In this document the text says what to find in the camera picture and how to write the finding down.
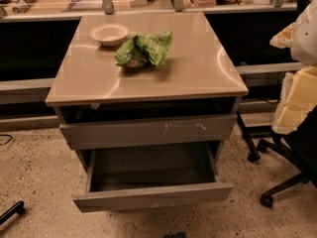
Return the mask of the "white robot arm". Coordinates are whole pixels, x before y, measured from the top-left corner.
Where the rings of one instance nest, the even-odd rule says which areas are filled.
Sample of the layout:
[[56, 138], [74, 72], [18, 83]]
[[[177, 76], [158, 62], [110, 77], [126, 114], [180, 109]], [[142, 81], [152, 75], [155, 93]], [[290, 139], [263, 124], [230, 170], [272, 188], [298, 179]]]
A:
[[317, 0], [312, 0], [269, 44], [290, 48], [291, 57], [303, 64], [298, 72], [286, 74], [271, 125], [275, 133], [287, 135], [296, 131], [317, 106]]

